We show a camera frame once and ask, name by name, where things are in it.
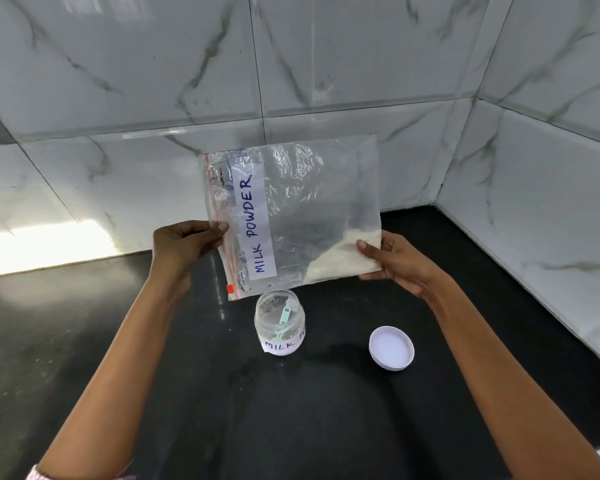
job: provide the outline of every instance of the glass jar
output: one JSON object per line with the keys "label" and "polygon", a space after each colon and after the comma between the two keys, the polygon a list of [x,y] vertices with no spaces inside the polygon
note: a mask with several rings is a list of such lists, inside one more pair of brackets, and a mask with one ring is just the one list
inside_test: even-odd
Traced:
{"label": "glass jar", "polygon": [[289,355],[304,340],[304,309],[293,291],[277,290],[261,295],[254,323],[264,352]]}

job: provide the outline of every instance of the plastic bag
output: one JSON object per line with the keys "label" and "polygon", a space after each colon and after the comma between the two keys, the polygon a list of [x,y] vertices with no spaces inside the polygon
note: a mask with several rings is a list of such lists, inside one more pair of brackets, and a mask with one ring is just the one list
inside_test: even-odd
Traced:
{"label": "plastic bag", "polygon": [[230,224],[229,299],[380,269],[355,247],[381,240],[375,135],[208,153],[203,165],[209,219]]}

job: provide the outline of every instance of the backsplash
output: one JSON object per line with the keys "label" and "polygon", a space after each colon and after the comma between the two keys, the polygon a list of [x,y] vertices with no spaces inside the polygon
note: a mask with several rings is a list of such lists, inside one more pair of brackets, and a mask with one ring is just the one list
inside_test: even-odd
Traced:
{"label": "backsplash", "polygon": [[376,132],[383,209],[432,203],[510,3],[0,0],[4,272],[206,218],[203,152]]}
{"label": "backsplash", "polygon": [[513,0],[438,205],[600,356],[600,0]]}

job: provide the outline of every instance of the hand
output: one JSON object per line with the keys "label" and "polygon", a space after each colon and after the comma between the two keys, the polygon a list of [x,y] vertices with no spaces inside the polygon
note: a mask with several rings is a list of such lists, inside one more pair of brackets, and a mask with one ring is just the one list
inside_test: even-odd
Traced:
{"label": "hand", "polygon": [[229,224],[214,225],[208,221],[186,221],[160,227],[153,233],[153,259],[149,277],[175,285],[179,294],[191,286],[189,268],[198,257],[223,243]]}
{"label": "hand", "polygon": [[382,231],[381,249],[364,241],[358,241],[356,246],[364,256],[383,267],[382,271],[360,275],[362,280],[393,280],[414,295],[422,296],[431,281],[443,273],[400,234]]}

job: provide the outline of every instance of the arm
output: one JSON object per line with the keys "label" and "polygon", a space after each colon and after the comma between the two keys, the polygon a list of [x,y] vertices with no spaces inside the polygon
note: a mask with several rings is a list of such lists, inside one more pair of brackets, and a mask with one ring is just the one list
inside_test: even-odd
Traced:
{"label": "arm", "polygon": [[448,274],[400,235],[383,231],[382,249],[358,242],[393,279],[435,314],[491,435],[516,480],[600,480],[600,457],[531,379]]}
{"label": "arm", "polygon": [[149,277],[80,400],[38,465],[55,480],[111,480],[128,466],[188,269],[228,226],[189,221],[153,234]]}

